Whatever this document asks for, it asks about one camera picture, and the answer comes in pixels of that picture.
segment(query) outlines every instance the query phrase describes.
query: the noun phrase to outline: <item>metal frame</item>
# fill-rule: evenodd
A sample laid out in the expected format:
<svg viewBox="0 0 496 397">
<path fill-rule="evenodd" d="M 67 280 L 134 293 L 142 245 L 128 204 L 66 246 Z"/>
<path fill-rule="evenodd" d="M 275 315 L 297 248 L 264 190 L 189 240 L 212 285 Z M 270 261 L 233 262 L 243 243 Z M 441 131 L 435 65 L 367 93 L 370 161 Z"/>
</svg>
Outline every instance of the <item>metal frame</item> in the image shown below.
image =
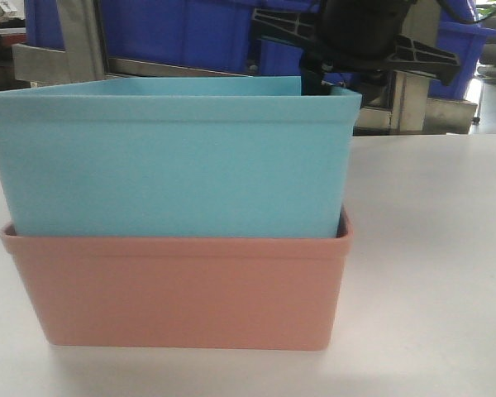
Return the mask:
<svg viewBox="0 0 496 397">
<path fill-rule="evenodd" d="M 67 84 L 128 76 L 228 76 L 225 72 L 163 65 L 107 56 L 101 0 L 57 0 L 65 51 L 29 45 L 13 46 L 16 78 L 43 84 Z M 439 8 L 435 0 L 421 0 L 408 15 L 404 34 L 420 41 L 436 39 Z M 390 94 L 391 108 L 363 108 L 358 128 L 393 134 L 422 129 L 428 80 L 397 74 Z"/>
</svg>

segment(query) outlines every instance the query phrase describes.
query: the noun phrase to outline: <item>table surface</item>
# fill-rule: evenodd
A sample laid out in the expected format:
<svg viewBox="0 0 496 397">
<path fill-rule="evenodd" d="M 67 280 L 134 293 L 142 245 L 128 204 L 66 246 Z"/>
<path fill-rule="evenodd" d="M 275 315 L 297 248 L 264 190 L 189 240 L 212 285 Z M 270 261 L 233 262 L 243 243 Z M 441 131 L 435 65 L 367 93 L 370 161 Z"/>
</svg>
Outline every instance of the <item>table surface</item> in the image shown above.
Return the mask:
<svg viewBox="0 0 496 397">
<path fill-rule="evenodd" d="M 354 138 L 346 207 L 324 352 L 51 346 L 0 242 L 0 396 L 496 396 L 496 135 Z"/>
</svg>

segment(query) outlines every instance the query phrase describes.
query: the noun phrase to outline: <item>green plant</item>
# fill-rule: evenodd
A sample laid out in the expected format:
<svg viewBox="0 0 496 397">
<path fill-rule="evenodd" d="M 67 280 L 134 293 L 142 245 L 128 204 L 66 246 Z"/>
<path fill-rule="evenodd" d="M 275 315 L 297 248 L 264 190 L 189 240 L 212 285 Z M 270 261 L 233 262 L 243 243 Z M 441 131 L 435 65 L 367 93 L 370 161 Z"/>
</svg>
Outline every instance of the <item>green plant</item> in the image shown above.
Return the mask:
<svg viewBox="0 0 496 397">
<path fill-rule="evenodd" d="M 485 4 L 477 4 L 479 17 L 486 17 L 496 9 L 496 0 L 487 0 Z"/>
</svg>

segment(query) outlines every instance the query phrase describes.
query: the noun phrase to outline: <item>gray floor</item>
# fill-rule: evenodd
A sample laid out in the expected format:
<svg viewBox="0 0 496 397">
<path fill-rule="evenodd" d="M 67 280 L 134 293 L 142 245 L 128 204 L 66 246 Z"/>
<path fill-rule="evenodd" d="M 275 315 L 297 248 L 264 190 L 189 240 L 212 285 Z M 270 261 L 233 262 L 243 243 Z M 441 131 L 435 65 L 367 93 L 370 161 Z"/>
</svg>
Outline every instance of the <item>gray floor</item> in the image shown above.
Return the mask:
<svg viewBox="0 0 496 397">
<path fill-rule="evenodd" d="M 468 100 L 478 102 L 479 81 L 471 84 Z M 479 125 L 470 128 L 470 134 L 496 134 L 496 84 L 484 84 Z"/>
</svg>

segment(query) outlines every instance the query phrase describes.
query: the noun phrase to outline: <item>light blue plastic bin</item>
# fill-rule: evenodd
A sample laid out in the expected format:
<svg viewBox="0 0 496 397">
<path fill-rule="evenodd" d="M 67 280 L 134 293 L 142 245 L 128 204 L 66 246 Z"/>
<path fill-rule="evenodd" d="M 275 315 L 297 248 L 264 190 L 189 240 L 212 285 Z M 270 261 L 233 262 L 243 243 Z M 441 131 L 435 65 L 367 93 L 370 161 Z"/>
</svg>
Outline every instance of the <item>light blue plastic bin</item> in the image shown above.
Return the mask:
<svg viewBox="0 0 496 397">
<path fill-rule="evenodd" d="M 360 95 L 297 77 L 132 78 L 0 93 L 21 235 L 334 237 Z"/>
</svg>

